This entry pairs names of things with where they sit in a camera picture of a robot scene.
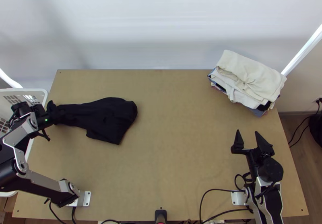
stack of clothes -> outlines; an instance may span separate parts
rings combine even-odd
[[[259,117],[274,107],[286,81],[278,71],[228,50],[208,78],[231,102],[243,104]]]

white wall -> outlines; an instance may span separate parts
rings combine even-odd
[[[57,69],[211,69],[230,49],[281,71],[322,0],[0,0],[0,68],[50,89]]]
[[[276,107],[279,112],[316,111],[315,100],[319,96],[322,96],[322,41],[287,75]]]

beige cloth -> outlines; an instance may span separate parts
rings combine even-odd
[[[278,71],[229,50],[223,52],[216,70],[258,101],[267,99],[274,102],[286,81],[286,77]]]

black cloth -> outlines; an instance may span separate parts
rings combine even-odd
[[[107,97],[91,103],[59,106],[50,101],[47,113],[55,125],[80,127],[87,130],[89,138],[120,144],[138,110],[132,101]]]

power outlet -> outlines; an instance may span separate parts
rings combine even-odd
[[[313,103],[315,103],[315,102],[316,102],[316,100],[319,100],[320,98],[322,98],[322,96],[319,96],[318,98],[316,98],[316,99],[313,101]]]

